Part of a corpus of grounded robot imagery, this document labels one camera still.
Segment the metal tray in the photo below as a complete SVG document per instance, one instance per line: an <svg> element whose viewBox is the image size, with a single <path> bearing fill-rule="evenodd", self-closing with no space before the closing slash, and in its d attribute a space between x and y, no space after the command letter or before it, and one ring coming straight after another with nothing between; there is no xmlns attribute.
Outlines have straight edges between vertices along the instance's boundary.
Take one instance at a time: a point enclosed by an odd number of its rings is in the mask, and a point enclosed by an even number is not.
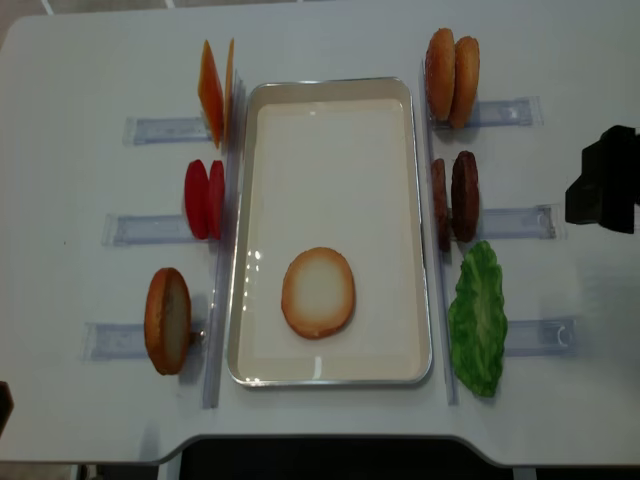
<svg viewBox="0 0 640 480"><path fill-rule="evenodd" d="M267 84L248 102L227 328L247 387L407 384L431 366L413 104L395 78ZM284 274L325 246L349 262L356 308L306 340L281 311Z"/></svg>

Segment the bottom bun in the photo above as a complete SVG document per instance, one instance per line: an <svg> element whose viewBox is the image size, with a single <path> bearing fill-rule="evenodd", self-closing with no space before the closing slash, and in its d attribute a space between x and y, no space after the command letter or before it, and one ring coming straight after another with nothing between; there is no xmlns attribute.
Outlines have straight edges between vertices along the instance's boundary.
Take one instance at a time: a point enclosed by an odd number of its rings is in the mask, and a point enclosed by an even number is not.
<svg viewBox="0 0 640 480"><path fill-rule="evenodd" d="M301 337L315 340L336 333L354 306L351 268L335 250L313 248L289 265L282 282L282 313Z"/></svg>
<svg viewBox="0 0 640 480"><path fill-rule="evenodd" d="M144 314L144 343L161 375L182 369L189 349L191 299L187 284L175 268L162 268L149 285Z"/></svg>

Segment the green lettuce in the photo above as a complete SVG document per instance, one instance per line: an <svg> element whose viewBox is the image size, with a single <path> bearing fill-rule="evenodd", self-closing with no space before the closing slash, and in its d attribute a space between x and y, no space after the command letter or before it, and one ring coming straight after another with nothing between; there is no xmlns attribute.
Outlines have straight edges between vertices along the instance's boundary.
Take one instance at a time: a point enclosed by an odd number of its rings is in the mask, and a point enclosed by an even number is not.
<svg viewBox="0 0 640 480"><path fill-rule="evenodd" d="M449 307L453 369L473 393L493 397L507 336L502 268L486 241L467 252L461 268L457 296Z"/></svg>

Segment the white table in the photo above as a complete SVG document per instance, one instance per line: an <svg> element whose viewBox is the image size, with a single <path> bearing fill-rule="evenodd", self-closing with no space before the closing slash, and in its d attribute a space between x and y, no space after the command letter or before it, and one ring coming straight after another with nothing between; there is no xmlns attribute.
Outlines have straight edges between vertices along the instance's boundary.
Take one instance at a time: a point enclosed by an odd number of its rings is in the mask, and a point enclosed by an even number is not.
<svg viewBox="0 0 640 480"><path fill-rule="evenodd" d="M456 37L477 37L479 96L540 95L545 126L482 131L462 137L462 148L479 159L485 207L530 206L563 199L579 174L581 149L605 129L640 125L639 16L633 1L468 0L19 21L0 51L0 378L16 402L0 438L0 461L147 462L204 436L344 433L456 437L504 464L638 463L638 237L595 226L571 229L567 242L544 247L496 244L510 318L549 305L571 311L589 327L582 339L592 348L574 359L507 359L493 402L461 387L459 405L447 405L436 308L433 367L415 388L249 391L224 372L219 407L205 410L202 375L181 384L155 374L148 361L99 364L81 361L80 353L85 322L141 320L149 279L160 266L177 267L192 293L212 298L205 246L100 244L106 213L176 212L188 162L217 156L208 144L121 142L129 115L199 111L205 38L224 55L235 37L248 91L267 81L403 80L416 99L428 211L420 61L441 26ZM514 153L518 146L521 154ZM436 153L447 155L460 147L435 143ZM509 263L529 252L535 252L529 264ZM550 261L561 275L536 270ZM556 287L559 278L564 289ZM432 268L428 281L433 291ZM532 285L550 287L523 293Z"/></svg>

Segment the tray rim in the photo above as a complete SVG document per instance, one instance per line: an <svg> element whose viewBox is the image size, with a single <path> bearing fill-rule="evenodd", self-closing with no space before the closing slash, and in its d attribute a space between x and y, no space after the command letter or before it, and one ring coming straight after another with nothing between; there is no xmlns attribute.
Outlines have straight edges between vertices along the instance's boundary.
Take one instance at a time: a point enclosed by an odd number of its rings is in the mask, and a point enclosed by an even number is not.
<svg viewBox="0 0 640 480"><path fill-rule="evenodd" d="M243 193L244 189L248 188L244 185L244 176L245 176L245 156L247 154L245 143L246 143L246 123L247 117L249 113L249 107L251 102L253 101L254 96L265 88L272 87L287 87L287 86L296 86L296 85L318 85L318 84L339 84L339 83L351 83L351 82L361 82L361 81L373 81L373 80L391 80L394 82L398 82L402 88L406 89L409 94L409 107L411 110L411 143L413 145L413 165L414 165L414 173L415 173L415 182L416 182L416 199L418 202L418 227L420 230L420 259L421 259L421 269L422 269L422 287L424 292L424 303L425 303L425 313L427 322L426 332L427 339L429 345L429 355L427 358L426 366L424 371L421 371L414 378L410 378L408 380L259 380L259 381L247 381L246 379L239 378L236 376L231 369L231 350L229 349L229 342L231 337L231 315L232 315L232 306L233 306L233 295L234 295L234 285L235 285L235 277L236 277L236 267L237 267L237 259L238 259L238 242L240 236L240 229L238 228L240 225L240 219L242 215L242 203L243 203ZM427 272L425 265L425 235L424 235L424 218L422 214L422 196L420 192L420 173L418 168L418 150L416 143L416 122L415 122L415 108L413 102L413 95L411 94L411 89L398 77L366 77L366 78L348 78L348 79L337 79L337 80L301 80L296 82L266 82L257 85L249 94L247 98L246 106L245 106L245 121L244 121L244 139L242 141L242 162L240 166L240 175L238 180L243 181L242 188L239 191L239 201L238 201L238 210L237 210L237 225L236 225L236 238L234 244L234 254L232 261L232 272L231 272L231 280L230 280L230 292L229 292L229 300L227 305L227 314L225 321L225 360L227 370L229 375L234 380L235 383L247 388L273 388L273 387L315 387L315 386L401 386L401 385L415 385L421 382L424 378L427 377L429 372L431 372L431 368L433 366L433 337L431 334L431 312L429 308L429 293L427 289Z"/></svg>

